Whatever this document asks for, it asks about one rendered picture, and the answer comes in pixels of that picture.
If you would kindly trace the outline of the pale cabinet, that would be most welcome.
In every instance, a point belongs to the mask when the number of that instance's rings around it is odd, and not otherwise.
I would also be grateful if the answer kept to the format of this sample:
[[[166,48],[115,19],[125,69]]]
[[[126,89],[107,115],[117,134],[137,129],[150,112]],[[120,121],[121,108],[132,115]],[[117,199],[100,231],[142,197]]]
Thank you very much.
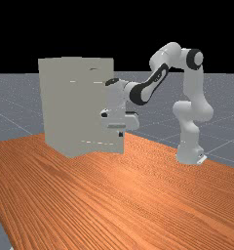
[[[38,61],[45,143],[66,157],[93,151],[122,153],[124,138],[101,123],[105,82],[113,60],[62,57]]]

